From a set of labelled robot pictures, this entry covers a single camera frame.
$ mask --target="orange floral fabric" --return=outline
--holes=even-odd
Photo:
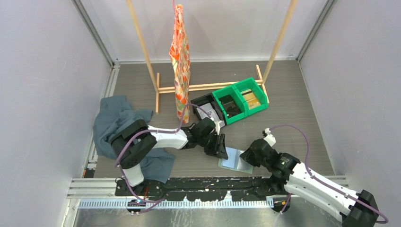
[[[183,20],[183,6],[176,5],[173,42],[170,47],[170,58],[174,69],[175,104],[177,117],[180,119],[185,105],[188,103],[190,79],[190,60],[188,39]],[[189,122],[189,107],[185,110],[184,123]]]

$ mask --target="wooden rack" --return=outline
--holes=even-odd
[[[143,55],[145,57],[146,60],[146,65],[148,66],[148,70],[149,70],[149,74],[150,74],[150,78],[152,79],[152,83],[153,86],[155,88],[156,91],[156,113],[159,112],[159,96],[160,94],[164,94],[164,93],[174,93],[175,92],[175,88],[174,87],[160,87],[160,73],[157,73],[157,77],[155,78],[155,74],[153,72],[153,68],[152,68],[152,64],[150,63],[149,60],[149,55],[148,55],[148,51],[146,49],[146,45],[145,42],[143,40],[142,37],[142,32],[140,30],[139,27],[139,23],[137,20],[137,16],[135,14],[135,9],[134,9],[134,5],[132,4],[132,0],[126,0],[127,4],[128,4],[128,9],[130,11],[131,17],[132,17],[132,21],[134,22],[135,25],[135,29],[137,31],[138,34],[138,38],[139,38],[139,42],[140,45],[142,47],[142,51],[143,51]],[[263,73],[263,76],[261,74],[261,70],[259,68],[259,65],[256,65],[256,74],[258,76],[259,79],[256,80],[256,83],[258,83],[258,85],[262,86],[264,93],[266,94],[267,97],[267,102],[269,102],[269,97],[267,96],[267,92],[266,92],[266,87],[265,87],[265,82],[267,79],[267,76],[269,75],[271,66],[273,65],[274,59],[276,58],[276,54],[279,51],[279,47],[281,44],[281,41],[283,41],[284,38],[284,34],[287,30],[288,24],[291,20],[292,14],[294,12],[295,6],[297,4],[298,0],[291,0],[290,5],[288,7],[286,16],[284,18],[284,22],[281,26],[279,35],[277,37],[276,43],[274,44],[273,47],[273,51],[271,52],[269,61],[267,63],[267,67]],[[234,84],[237,81],[234,82],[224,82],[224,83],[213,83],[213,84],[197,84],[197,85],[189,85],[189,91],[200,91],[200,90],[214,90],[214,89],[220,89],[223,87],[226,87],[228,85]]]

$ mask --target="blue towel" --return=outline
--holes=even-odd
[[[149,122],[152,114],[151,110],[133,110],[125,96],[102,98],[100,112],[93,125],[97,155],[116,159],[117,156],[109,143],[111,138],[136,120]],[[155,148],[140,162],[140,168],[145,179],[165,183],[173,169],[173,163],[174,155],[166,153],[163,148]]]

